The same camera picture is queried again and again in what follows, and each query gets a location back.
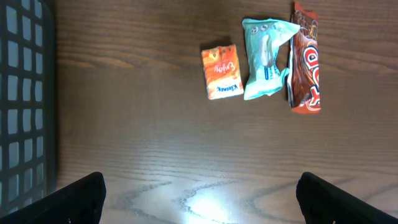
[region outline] black object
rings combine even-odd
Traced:
[[[106,196],[104,177],[94,172],[0,219],[2,224],[98,224]]]
[[[393,224],[398,219],[305,172],[296,197],[307,224]]]
[[[55,28],[42,0],[0,0],[0,217],[55,190]]]

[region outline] wooden table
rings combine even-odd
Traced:
[[[398,217],[398,5],[302,0],[319,15],[322,112],[285,91],[206,96],[200,46],[289,0],[59,0],[58,186],[104,174],[102,223],[304,223],[310,171]],[[287,44],[278,66],[287,65]]]

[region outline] logo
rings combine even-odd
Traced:
[[[218,72],[218,73],[226,73],[230,69],[232,69],[232,71],[235,71],[235,69],[236,69],[234,63],[232,63],[232,62],[228,63],[227,65],[225,65],[225,63],[224,63],[222,67],[220,67],[219,65],[216,65],[214,67],[214,71]]]
[[[217,91],[220,91],[220,92],[224,92],[224,91],[235,91],[235,90],[237,90],[238,89],[238,86],[235,84],[235,85],[231,85],[231,86],[228,86],[228,87],[217,87]]]
[[[311,100],[309,106],[315,106],[320,102],[320,93],[319,93],[319,61],[318,61],[318,50],[315,46],[308,46],[304,50],[304,62],[308,68],[308,70],[312,73],[312,80],[314,81],[314,85],[311,86]]]

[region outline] candy bar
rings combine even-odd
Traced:
[[[290,72],[287,79],[289,103],[296,113],[319,113],[318,16],[295,3],[292,22],[301,28],[290,41]]]

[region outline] snack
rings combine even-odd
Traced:
[[[289,69],[279,72],[276,58],[279,47],[296,34],[300,26],[276,19],[242,21],[246,38],[250,76],[244,99],[251,100],[282,89]]]
[[[201,52],[210,100],[243,94],[236,46]]]
[[[315,12],[305,11],[297,2],[294,8],[292,22],[301,28],[290,41],[289,103],[296,113],[319,113],[318,16]]]

